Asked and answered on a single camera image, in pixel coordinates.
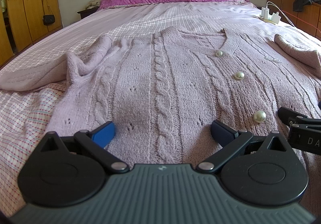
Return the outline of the lilac cable-knit cardigan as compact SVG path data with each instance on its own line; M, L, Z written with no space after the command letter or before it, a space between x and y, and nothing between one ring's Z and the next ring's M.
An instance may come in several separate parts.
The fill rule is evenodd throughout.
M16 184L47 131L61 136L116 125L109 152L125 162L197 164L217 150L218 119L256 134L286 132L280 107L320 116L320 79L286 53L286 41L232 29L170 27L135 38L90 39L41 63L1 74L1 187Z

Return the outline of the pink checked bedspread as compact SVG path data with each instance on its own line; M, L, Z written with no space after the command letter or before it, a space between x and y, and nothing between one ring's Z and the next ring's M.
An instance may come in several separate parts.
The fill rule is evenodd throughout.
M290 41L302 39L298 46L307 50L320 49L320 41L286 24L267 24L258 18L259 10L250 3L189 2L160 3L128 8L104 9L76 22L38 42L12 60L3 70L11 67L41 63L64 52L80 54L90 39L108 34L113 40L154 34L170 27L189 33L212 34L232 29L273 39L277 34ZM15 214L24 206L16 184L1 187L1 211L6 216Z

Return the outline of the wooden sideboard cabinet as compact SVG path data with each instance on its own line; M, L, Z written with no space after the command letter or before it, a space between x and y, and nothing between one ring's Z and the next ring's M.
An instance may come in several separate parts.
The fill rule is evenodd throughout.
M267 1L275 3L297 28L320 40L320 4L305 5L302 12L295 12L293 11L295 0Z

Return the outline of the white power strip with chargers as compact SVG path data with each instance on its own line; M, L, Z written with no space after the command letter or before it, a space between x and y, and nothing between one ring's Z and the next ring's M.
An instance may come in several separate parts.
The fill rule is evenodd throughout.
M263 20L264 22L268 22L268 23L277 25L281 20L279 12L275 12L272 15L270 15L269 11L270 11L270 9L268 7L262 7L261 8L261 15L259 16L259 18L261 20Z

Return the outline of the dark wooden nightstand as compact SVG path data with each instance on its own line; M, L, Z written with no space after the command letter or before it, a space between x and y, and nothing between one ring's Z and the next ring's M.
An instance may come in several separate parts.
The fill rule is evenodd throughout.
M81 19L86 18L87 16L90 16L92 14L94 14L97 10L99 9L99 7L90 7L88 9L82 10L77 12L80 15Z

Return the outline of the small black hanging bag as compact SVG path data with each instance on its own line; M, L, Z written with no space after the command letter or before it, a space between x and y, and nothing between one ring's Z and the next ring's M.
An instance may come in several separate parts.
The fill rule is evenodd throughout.
M48 3L48 0L42 0L42 8L43 8L43 24L44 25L54 24L56 19Z

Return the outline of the orange wooden wardrobe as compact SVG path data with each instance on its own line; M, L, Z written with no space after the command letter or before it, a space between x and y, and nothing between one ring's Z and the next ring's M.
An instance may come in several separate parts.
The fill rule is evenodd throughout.
M58 0L48 0L55 16L43 24L42 0L1 0L1 65L63 27Z

